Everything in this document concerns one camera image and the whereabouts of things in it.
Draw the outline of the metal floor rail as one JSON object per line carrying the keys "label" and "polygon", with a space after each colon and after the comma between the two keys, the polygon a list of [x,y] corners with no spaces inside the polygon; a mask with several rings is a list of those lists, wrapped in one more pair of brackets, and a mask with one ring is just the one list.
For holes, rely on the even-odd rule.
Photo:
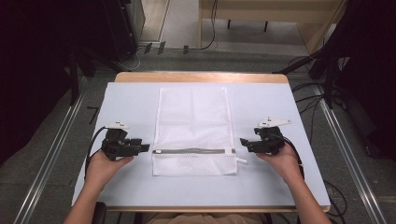
{"label": "metal floor rail", "polygon": [[35,207],[42,195],[42,192],[50,178],[55,162],[57,161],[60,152],[63,148],[64,141],[69,134],[72,124],[78,114],[85,92],[89,86],[89,79],[82,77],[80,79],[78,90],[80,94],[73,105],[70,105],[64,119],[57,131],[49,151],[43,160],[39,171],[37,172],[33,184],[28,189],[28,192],[23,200],[19,213],[17,214],[13,224],[29,224],[29,220],[35,211]]}
{"label": "metal floor rail", "polygon": [[372,224],[388,224],[333,110],[327,106],[324,100],[321,100],[319,104]]}

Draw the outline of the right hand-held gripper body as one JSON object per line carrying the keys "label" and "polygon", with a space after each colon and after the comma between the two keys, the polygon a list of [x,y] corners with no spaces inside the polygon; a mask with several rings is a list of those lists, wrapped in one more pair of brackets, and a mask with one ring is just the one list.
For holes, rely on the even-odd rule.
{"label": "right hand-held gripper body", "polygon": [[264,153],[268,155],[277,154],[285,146],[286,137],[280,131],[281,125],[291,124],[290,119],[274,119],[268,117],[265,121],[259,122],[258,127],[254,129],[261,140],[255,143],[253,151],[255,153]]}

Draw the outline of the light wooden bench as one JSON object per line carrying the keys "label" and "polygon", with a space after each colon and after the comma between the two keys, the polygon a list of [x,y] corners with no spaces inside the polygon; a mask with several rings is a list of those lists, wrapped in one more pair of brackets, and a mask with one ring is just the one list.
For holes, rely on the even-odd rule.
{"label": "light wooden bench", "polygon": [[198,0],[199,40],[202,19],[295,22],[306,50],[312,54],[330,27],[343,17],[348,0]]}

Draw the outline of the person's beige trousers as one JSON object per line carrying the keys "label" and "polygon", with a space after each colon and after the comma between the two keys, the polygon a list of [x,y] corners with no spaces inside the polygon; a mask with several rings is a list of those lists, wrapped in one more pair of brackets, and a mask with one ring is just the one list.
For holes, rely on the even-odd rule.
{"label": "person's beige trousers", "polygon": [[145,213],[142,224],[268,224],[262,214],[250,213]]}

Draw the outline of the person's right hand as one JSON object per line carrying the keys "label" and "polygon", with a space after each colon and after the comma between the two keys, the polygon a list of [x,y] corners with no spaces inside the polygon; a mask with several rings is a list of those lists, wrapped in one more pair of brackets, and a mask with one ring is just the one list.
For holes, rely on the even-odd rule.
{"label": "person's right hand", "polygon": [[295,185],[304,179],[300,172],[297,156],[289,144],[283,146],[276,155],[257,153],[257,157],[268,162],[288,185]]}

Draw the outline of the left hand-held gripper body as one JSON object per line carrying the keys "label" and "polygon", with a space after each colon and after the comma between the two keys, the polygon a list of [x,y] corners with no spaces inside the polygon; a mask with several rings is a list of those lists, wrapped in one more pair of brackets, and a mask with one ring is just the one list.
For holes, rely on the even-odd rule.
{"label": "left hand-held gripper body", "polygon": [[102,141],[101,150],[112,161],[117,157],[132,157],[139,154],[135,150],[136,146],[130,145],[126,129],[127,126],[119,122],[106,126],[106,136]]}

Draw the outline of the person's left hand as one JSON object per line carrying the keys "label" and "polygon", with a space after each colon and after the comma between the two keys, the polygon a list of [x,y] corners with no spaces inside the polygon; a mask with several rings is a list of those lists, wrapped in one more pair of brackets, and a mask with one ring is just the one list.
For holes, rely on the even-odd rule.
{"label": "person's left hand", "polygon": [[85,177],[85,184],[101,191],[117,171],[133,159],[133,157],[124,157],[112,161],[102,150],[96,152],[91,157]]}

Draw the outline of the dark curtain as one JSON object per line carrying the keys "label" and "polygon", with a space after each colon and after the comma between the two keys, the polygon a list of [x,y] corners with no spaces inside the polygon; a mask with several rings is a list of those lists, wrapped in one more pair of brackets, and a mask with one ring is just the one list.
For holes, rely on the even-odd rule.
{"label": "dark curtain", "polygon": [[369,155],[396,161],[396,0],[348,0],[328,41],[335,84]]}

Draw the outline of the black metal stand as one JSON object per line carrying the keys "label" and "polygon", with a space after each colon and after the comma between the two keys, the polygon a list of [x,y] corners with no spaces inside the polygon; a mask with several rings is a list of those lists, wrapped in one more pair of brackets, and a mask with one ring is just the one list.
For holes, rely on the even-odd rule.
{"label": "black metal stand", "polygon": [[105,56],[85,47],[71,47],[68,51],[68,60],[71,90],[70,105],[74,105],[80,96],[78,70],[80,70],[85,77],[93,77],[95,74],[95,67],[92,60],[102,63],[117,73],[127,71],[127,69],[123,68],[119,63],[114,63]]}
{"label": "black metal stand", "polygon": [[307,65],[314,61],[314,64],[310,68],[308,75],[312,79],[319,79],[322,75],[325,76],[324,81],[324,101],[330,109],[332,106],[332,85],[335,78],[335,68],[337,66],[337,58],[330,49],[320,49],[315,53],[304,56],[301,60],[296,63],[292,63],[286,68],[275,71],[275,74],[287,75],[288,73]]}

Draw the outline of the white mesh laundry bag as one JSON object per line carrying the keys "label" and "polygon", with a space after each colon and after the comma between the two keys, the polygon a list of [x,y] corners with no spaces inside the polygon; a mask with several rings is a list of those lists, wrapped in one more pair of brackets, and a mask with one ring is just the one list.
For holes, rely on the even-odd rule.
{"label": "white mesh laundry bag", "polygon": [[160,89],[151,159],[156,176],[235,175],[241,159],[227,89]]}

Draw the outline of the black chair part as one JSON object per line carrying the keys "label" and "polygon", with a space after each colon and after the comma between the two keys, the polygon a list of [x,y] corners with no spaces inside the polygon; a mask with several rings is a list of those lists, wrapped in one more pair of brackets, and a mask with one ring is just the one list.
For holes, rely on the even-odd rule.
{"label": "black chair part", "polygon": [[107,206],[105,203],[97,202],[94,208],[92,224],[105,224]]}

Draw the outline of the black cabinet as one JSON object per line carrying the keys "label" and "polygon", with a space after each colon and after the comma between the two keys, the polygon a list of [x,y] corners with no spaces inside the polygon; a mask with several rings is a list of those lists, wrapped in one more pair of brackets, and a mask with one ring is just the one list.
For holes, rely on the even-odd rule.
{"label": "black cabinet", "polygon": [[115,52],[123,61],[136,53],[146,21],[142,0],[102,0]]}

